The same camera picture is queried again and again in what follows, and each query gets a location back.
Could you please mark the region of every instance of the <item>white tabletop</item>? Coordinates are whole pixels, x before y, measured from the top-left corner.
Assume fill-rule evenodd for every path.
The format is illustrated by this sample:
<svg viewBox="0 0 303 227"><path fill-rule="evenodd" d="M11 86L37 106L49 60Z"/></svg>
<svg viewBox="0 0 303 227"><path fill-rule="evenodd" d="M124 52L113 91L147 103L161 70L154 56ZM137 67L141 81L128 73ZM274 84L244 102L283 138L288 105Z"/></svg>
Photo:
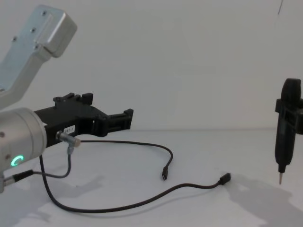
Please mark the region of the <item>white tabletop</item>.
<svg viewBox="0 0 303 227"><path fill-rule="evenodd" d="M81 136L82 139L95 139ZM66 179L49 179L62 203L102 209L136 203L179 183L213 184L226 172L232 181L212 190L182 188L133 210L75 214L50 202L41 176L11 185L0 194L1 227L302 227L303 139L278 185L275 131L121 131L108 140L168 146L174 152L166 181L160 175L168 154L158 148L124 144L82 144L72 155ZM66 169L66 145L45 152L48 172ZM34 168L32 160L5 174Z"/></svg>

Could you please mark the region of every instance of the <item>cable connector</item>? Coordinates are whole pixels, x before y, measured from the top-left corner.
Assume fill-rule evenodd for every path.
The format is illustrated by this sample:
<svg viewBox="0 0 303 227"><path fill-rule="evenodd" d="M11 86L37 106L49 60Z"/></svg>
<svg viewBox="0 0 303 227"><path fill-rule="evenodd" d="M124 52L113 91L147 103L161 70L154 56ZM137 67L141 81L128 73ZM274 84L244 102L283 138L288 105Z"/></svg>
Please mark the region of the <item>cable connector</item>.
<svg viewBox="0 0 303 227"><path fill-rule="evenodd" d="M229 182L231 180L231 178L232 178L232 175L230 173L227 173L220 177L219 184L225 185L227 182Z"/></svg>
<svg viewBox="0 0 303 227"><path fill-rule="evenodd" d="M165 166L162 171L162 178L165 181L167 179L167 175L169 174L169 168Z"/></svg>

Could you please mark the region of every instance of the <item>black screwdriver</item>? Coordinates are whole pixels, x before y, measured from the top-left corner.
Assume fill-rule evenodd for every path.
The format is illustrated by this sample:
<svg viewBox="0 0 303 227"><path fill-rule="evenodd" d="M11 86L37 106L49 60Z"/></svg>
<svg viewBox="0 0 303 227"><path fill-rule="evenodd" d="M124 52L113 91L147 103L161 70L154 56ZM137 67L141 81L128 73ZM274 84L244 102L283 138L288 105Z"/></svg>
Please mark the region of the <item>black screwdriver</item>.
<svg viewBox="0 0 303 227"><path fill-rule="evenodd" d="M296 110L301 99L301 80L287 79L282 88L281 99L277 100L276 112L279 113L275 157L279 165L279 183L282 183L282 176L286 166L293 158L294 140L296 134Z"/></svg>

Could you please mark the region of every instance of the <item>metal tip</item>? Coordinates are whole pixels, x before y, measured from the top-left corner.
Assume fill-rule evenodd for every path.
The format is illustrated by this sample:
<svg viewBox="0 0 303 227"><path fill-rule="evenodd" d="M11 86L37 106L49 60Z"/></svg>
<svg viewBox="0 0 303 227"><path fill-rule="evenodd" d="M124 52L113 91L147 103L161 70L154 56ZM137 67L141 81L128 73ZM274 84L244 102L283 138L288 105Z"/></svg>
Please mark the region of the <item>metal tip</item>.
<svg viewBox="0 0 303 227"><path fill-rule="evenodd" d="M280 173L280 179L279 179L279 184L282 184L282 177L283 177L283 173Z"/></svg>

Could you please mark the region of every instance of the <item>white wall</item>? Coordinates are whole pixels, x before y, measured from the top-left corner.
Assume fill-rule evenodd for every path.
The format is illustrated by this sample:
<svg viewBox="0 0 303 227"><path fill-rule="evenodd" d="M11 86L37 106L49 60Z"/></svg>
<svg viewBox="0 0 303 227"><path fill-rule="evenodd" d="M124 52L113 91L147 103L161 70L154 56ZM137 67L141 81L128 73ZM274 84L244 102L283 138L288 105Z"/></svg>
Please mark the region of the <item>white wall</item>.
<svg viewBox="0 0 303 227"><path fill-rule="evenodd" d="M2 0L1 58L41 3L79 29L13 107L93 92L107 114L133 108L133 129L268 128L284 80L303 78L301 0L279 17L280 0Z"/></svg>

